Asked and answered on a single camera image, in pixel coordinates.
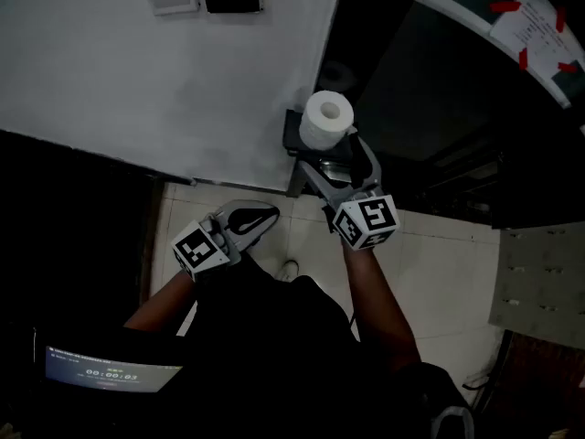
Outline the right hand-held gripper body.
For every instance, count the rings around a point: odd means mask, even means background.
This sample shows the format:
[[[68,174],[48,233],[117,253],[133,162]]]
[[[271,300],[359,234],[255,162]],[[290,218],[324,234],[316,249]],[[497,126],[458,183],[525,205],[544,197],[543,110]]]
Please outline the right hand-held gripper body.
[[[321,198],[330,231],[353,251],[373,248],[400,228],[394,199],[379,180],[366,181],[361,187],[326,180]]]

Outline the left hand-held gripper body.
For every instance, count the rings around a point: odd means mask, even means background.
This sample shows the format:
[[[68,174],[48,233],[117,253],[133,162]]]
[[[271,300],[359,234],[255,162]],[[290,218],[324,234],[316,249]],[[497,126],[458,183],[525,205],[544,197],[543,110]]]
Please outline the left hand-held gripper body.
[[[180,267],[194,282],[241,261],[241,252],[215,214],[191,221],[172,240],[171,247]]]

